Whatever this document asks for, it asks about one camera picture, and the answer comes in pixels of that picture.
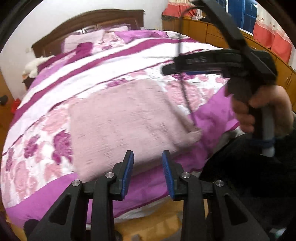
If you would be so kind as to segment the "person's right hand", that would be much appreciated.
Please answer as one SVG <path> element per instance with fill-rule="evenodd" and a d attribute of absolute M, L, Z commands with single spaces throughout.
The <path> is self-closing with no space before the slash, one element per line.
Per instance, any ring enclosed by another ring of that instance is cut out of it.
<path fill-rule="evenodd" d="M 249 113 L 250 108 L 270 106 L 273 111 L 275 136 L 284 137 L 293 129 L 294 114 L 290 98 L 285 89 L 278 85 L 262 86 L 248 103 L 231 98 L 232 110 L 245 133 L 254 132 L 256 117 Z"/>

